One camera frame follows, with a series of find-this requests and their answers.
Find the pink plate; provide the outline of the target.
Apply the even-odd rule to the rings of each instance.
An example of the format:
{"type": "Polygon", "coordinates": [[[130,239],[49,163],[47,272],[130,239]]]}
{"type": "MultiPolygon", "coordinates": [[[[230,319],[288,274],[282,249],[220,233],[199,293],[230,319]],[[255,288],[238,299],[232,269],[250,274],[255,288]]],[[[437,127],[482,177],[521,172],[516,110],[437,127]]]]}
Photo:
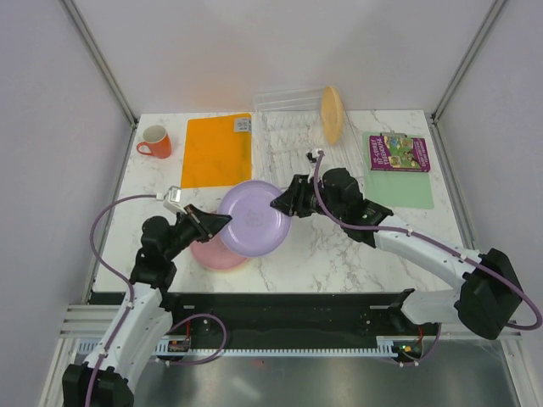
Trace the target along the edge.
{"type": "Polygon", "coordinates": [[[201,266],[213,271],[234,270],[249,260],[230,250],[220,236],[215,236],[206,243],[193,242],[189,249],[201,266]]]}

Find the purple plate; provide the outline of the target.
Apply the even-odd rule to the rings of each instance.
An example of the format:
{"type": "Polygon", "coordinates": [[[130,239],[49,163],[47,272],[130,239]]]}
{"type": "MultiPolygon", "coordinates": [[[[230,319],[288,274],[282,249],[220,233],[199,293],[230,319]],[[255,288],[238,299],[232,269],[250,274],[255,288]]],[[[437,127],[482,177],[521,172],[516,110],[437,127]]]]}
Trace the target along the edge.
{"type": "Polygon", "coordinates": [[[224,245],[245,258],[270,254],[287,238],[291,219],[271,206],[282,191],[265,181],[244,181],[231,188],[218,209],[232,220],[221,231],[224,245]]]}

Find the light yellow plate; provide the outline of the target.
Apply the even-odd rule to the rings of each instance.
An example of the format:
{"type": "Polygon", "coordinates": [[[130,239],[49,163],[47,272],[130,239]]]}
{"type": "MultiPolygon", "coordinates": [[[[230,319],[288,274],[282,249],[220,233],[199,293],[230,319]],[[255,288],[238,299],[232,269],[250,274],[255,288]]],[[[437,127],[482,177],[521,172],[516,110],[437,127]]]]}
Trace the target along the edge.
{"type": "Polygon", "coordinates": [[[210,270],[215,273],[231,273],[237,270],[242,270],[246,265],[247,265],[247,262],[243,262],[242,264],[234,265],[233,267],[229,267],[229,268],[210,269],[210,270]]]}

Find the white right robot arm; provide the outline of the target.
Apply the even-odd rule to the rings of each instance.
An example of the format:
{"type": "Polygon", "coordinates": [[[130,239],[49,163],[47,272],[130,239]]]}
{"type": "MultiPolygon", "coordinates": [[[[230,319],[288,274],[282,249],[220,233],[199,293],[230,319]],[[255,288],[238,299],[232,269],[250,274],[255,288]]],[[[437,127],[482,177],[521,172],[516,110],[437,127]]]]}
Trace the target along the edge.
{"type": "Polygon", "coordinates": [[[270,205],[289,217],[335,218],[350,239],[396,254],[449,285],[444,291],[403,291],[400,305],[388,314],[395,332],[405,334],[425,323],[462,323],[474,334],[493,340],[522,302],[517,275],[502,251],[492,248],[482,254],[435,238],[423,239],[392,210],[364,198],[345,168],[326,171],[318,182],[312,176],[296,175],[270,205]]]}

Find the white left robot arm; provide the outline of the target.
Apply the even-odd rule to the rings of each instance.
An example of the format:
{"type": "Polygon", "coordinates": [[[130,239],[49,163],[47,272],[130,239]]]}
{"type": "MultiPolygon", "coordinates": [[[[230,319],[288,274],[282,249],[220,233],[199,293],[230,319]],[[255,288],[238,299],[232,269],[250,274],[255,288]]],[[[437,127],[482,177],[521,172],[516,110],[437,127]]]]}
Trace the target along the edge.
{"type": "Polygon", "coordinates": [[[132,406],[137,383],[159,341],[186,324],[186,313],[165,298],[176,274],[175,257],[191,243],[207,243],[230,215],[187,205],[170,224],[162,216],[143,222],[141,247],[126,278],[119,311],[99,344],[62,377],[66,406],[132,406]]]}

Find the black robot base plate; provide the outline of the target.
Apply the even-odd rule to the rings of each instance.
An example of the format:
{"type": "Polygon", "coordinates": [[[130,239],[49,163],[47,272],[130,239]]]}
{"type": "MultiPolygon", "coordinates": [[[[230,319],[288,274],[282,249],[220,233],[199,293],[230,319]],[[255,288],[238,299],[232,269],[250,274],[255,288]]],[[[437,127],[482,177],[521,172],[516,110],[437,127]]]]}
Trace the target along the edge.
{"type": "Polygon", "coordinates": [[[177,334],[196,349],[370,348],[382,337],[431,337],[400,312],[404,293],[169,293],[177,334]],[[185,326],[182,320],[194,315],[185,326]]]}

